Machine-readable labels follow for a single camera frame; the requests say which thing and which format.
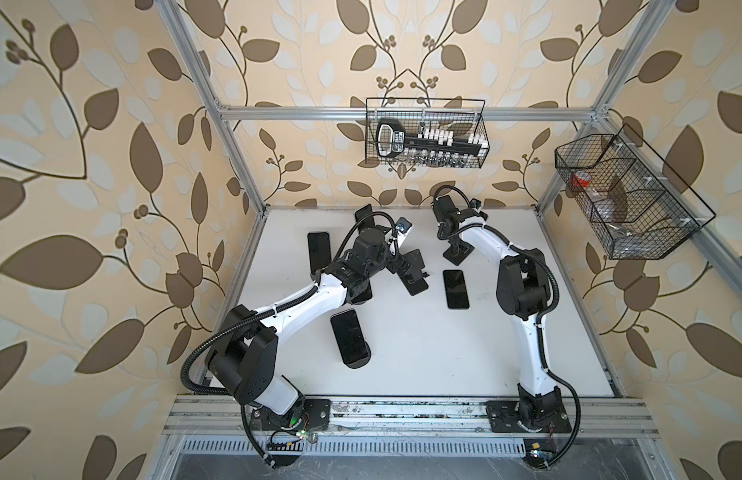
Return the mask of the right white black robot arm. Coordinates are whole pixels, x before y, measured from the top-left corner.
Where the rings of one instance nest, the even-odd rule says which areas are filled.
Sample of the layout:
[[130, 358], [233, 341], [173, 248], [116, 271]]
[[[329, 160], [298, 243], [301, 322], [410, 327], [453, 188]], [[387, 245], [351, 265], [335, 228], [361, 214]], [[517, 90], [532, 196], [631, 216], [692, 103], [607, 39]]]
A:
[[525, 249], [490, 226], [478, 200], [466, 200], [466, 207], [458, 209], [451, 192], [467, 199], [457, 187], [442, 185], [434, 190], [431, 203], [437, 238], [449, 243], [444, 258], [458, 266], [477, 251], [498, 268], [496, 299], [513, 317], [519, 352], [514, 418], [523, 429], [539, 431], [564, 411], [560, 392], [564, 381], [551, 371], [546, 346], [547, 315], [560, 300], [558, 282], [540, 250]]

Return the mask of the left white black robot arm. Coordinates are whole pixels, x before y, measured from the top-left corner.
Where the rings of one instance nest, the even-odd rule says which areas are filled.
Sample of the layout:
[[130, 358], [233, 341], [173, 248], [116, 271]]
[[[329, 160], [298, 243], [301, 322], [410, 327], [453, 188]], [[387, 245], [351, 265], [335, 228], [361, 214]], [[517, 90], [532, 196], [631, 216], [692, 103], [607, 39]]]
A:
[[357, 237], [340, 247], [327, 266], [311, 274], [312, 283], [271, 305], [251, 310], [239, 305], [224, 327], [185, 359], [183, 386], [203, 395], [229, 395], [240, 405], [258, 404], [277, 415], [292, 411], [302, 393], [276, 373], [279, 345], [320, 316], [356, 299], [383, 270], [395, 273], [401, 246], [413, 224], [406, 218], [370, 211], [349, 230]]

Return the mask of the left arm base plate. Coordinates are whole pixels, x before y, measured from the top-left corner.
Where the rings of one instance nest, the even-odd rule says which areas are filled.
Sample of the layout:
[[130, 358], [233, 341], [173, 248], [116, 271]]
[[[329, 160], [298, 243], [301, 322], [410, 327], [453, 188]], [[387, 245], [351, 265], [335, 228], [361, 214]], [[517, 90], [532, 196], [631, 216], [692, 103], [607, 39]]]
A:
[[248, 418], [254, 428], [263, 431], [324, 431], [330, 422], [332, 402], [325, 398], [298, 399], [286, 413], [279, 415], [267, 407], [254, 408]]

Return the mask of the black phone stand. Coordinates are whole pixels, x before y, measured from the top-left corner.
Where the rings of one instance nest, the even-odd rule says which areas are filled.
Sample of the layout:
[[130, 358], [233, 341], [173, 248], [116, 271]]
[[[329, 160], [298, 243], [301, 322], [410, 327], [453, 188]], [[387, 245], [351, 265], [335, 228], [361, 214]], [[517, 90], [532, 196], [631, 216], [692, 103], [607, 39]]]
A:
[[452, 310], [466, 310], [470, 307], [465, 275], [462, 270], [443, 271], [443, 281], [447, 307]]

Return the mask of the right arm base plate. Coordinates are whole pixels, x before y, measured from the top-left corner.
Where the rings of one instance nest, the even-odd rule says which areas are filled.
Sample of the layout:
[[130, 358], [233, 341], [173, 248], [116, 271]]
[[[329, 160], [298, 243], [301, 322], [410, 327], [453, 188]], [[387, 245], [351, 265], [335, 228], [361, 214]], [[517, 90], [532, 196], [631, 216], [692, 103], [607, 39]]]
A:
[[517, 400], [492, 400], [485, 403], [486, 415], [493, 433], [568, 434], [571, 418], [564, 406], [554, 407], [545, 418], [529, 425], [521, 422]]

